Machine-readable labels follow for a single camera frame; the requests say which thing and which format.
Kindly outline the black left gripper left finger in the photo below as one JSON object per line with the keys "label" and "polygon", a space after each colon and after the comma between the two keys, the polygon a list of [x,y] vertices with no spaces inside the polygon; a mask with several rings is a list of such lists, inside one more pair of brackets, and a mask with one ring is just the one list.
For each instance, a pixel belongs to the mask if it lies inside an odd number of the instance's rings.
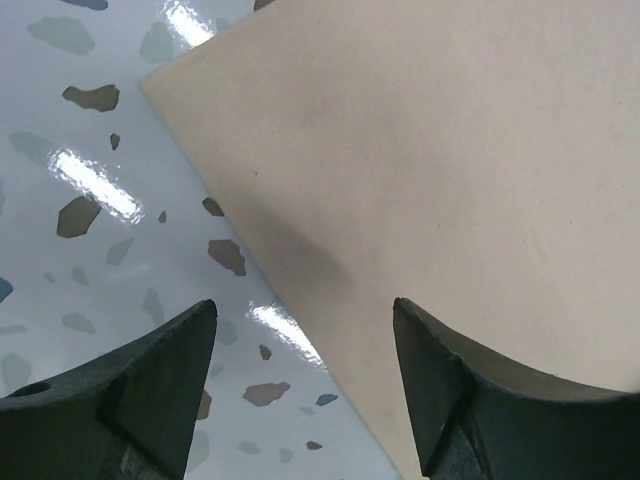
{"label": "black left gripper left finger", "polygon": [[181,479],[217,328],[212,300],[1,401],[4,479]]}

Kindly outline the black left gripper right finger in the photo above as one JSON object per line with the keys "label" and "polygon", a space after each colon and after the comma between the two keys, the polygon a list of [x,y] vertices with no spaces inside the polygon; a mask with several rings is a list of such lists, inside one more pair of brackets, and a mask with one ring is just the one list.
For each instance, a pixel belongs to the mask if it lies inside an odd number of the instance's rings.
{"label": "black left gripper right finger", "polygon": [[638,394],[530,368],[406,298],[393,329],[424,477],[638,478]]}

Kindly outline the beige cloth mat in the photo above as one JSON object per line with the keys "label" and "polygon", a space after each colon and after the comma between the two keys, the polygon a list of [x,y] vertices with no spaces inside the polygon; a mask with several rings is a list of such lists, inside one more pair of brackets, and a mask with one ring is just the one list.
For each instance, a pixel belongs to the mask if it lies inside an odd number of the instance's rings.
{"label": "beige cloth mat", "polygon": [[639,396],[637,2],[276,1],[143,87],[402,472],[398,298]]}

